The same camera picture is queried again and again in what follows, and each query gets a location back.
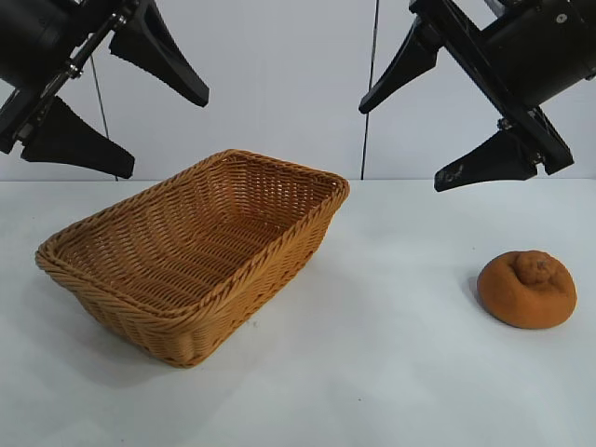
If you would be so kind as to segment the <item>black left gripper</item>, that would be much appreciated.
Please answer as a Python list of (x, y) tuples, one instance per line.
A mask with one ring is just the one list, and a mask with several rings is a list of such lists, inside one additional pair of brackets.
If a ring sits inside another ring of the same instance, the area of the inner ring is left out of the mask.
[(176, 45), (155, 1), (3, 1), (1, 79), (14, 88), (1, 107), (3, 153), (27, 139), (25, 161), (131, 177), (134, 156), (55, 97), (111, 32), (112, 55), (196, 106), (209, 103), (209, 87)]

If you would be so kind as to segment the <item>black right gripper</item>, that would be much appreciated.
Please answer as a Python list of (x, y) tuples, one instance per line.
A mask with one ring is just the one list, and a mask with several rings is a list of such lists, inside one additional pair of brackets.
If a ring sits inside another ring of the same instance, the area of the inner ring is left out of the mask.
[(592, 1), (504, 1), (486, 28), (453, 1), (412, 1), (415, 19), (397, 54), (359, 103), (368, 114), (398, 89), (432, 70), (442, 45), (501, 114), (490, 139), (440, 169), (443, 192), (475, 183), (526, 181), (573, 165), (564, 139), (541, 105), (595, 76)]

